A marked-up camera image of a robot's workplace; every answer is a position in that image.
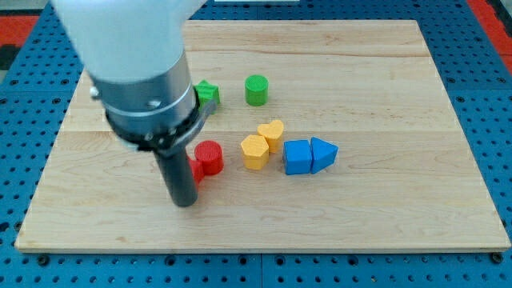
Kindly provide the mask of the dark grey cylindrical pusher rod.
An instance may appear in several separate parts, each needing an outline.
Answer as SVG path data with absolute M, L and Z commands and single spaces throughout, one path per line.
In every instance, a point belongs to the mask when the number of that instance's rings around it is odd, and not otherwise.
M 186 149 L 179 147 L 171 152 L 157 150 L 154 156 L 173 203 L 179 207 L 195 204 L 198 199 L 198 189 Z

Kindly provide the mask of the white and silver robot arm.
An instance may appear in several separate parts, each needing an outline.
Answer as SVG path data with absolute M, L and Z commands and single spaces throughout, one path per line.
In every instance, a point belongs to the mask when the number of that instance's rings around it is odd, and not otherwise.
M 52 0 L 116 135 L 154 153 L 174 204 L 198 198 L 186 146 L 217 104 L 201 104 L 182 27 L 204 0 Z

